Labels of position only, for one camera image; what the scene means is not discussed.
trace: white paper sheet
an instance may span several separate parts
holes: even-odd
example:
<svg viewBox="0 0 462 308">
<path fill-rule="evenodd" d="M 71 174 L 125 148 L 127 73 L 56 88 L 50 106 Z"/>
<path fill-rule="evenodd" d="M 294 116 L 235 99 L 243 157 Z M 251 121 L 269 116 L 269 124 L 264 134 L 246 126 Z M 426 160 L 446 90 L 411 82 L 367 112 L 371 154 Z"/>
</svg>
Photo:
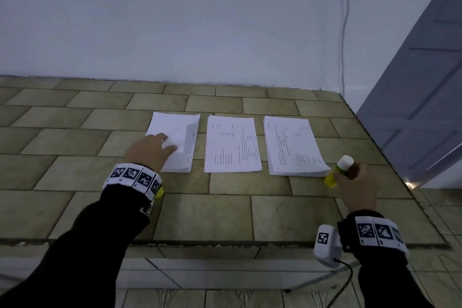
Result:
<svg viewBox="0 0 462 308">
<path fill-rule="evenodd" d="M 264 127 L 270 174 L 325 176 L 330 172 L 308 119 L 265 116 Z"/>
<path fill-rule="evenodd" d="M 254 119 L 209 116 L 204 171 L 222 173 L 261 170 Z"/>
<path fill-rule="evenodd" d="M 161 172 L 191 172 L 199 119 L 200 115 L 153 113 L 146 135 L 164 133 L 168 138 L 162 144 L 163 148 L 168 145 L 178 146 L 167 159 Z"/>
</svg>

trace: white bottle cap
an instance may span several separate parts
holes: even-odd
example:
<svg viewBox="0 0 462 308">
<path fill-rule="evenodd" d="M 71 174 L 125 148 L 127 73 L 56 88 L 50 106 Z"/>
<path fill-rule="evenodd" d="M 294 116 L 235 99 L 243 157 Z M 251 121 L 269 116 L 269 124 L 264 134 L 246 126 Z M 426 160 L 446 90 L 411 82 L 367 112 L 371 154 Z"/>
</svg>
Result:
<svg viewBox="0 0 462 308">
<path fill-rule="evenodd" d="M 348 155 L 344 155 L 338 162 L 337 165 L 342 171 L 348 171 L 349 168 L 353 165 L 354 160 Z"/>
</svg>

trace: black sleeve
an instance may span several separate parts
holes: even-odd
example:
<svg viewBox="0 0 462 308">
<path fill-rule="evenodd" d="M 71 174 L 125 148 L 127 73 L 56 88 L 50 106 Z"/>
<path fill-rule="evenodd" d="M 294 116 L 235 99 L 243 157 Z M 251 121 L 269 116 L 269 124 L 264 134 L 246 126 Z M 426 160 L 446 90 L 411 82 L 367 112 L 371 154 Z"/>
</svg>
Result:
<svg viewBox="0 0 462 308">
<path fill-rule="evenodd" d="M 357 243 L 351 250 L 361 263 L 359 286 L 369 307 L 433 307 L 420 291 L 407 269 L 406 255 L 394 248 L 361 246 L 356 231 L 356 216 L 384 218 L 374 211 L 357 211 L 348 215 L 341 232 L 342 244 Z"/>
<path fill-rule="evenodd" d="M 116 278 L 130 242 L 149 224 L 150 201 L 127 186 L 109 185 L 84 208 L 0 307 L 114 307 Z"/>
</svg>

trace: glue bottle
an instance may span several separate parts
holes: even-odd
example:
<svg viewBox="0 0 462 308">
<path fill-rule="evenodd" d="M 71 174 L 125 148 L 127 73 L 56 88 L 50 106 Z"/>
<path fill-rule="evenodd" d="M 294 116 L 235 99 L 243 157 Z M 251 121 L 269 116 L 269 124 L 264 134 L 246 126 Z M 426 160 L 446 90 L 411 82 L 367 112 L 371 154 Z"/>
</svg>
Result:
<svg viewBox="0 0 462 308">
<path fill-rule="evenodd" d="M 348 155 L 344 155 L 338 162 L 337 164 L 332 168 L 332 171 L 329 173 L 329 175 L 324 179 L 324 183 L 328 187 L 334 187 L 337 185 L 337 182 L 335 181 L 334 178 L 334 171 L 338 171 L 340 174 L 345 174 L 349 168 L 353 165 L 354 160 Z"/>
</svg>

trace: paper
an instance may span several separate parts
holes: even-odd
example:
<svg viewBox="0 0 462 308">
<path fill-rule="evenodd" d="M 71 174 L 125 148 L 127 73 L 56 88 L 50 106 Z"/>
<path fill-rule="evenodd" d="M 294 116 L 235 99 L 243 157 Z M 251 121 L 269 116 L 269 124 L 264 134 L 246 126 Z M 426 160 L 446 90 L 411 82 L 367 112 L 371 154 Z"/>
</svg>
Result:
<svg viewBox="0 0 462 308">
<path fill-rule="evenodd" d="M 162 143 L 162 147 L 178 147 L 160 172 L 191 172 L 199 119 L 200 115 L 153 113 L 146 135 L 164 133 L 168 138 Z"/>
<path fill-rule="evenodd" d="M 220 173 L 261 170 L 254 119 L 209 116 L 204 171 Z"/>
<path fill-rule="evenodd" d="M 271 175 L 329 174 L 308 119 L 265 116 L 264 128 Z"/>
</svg>

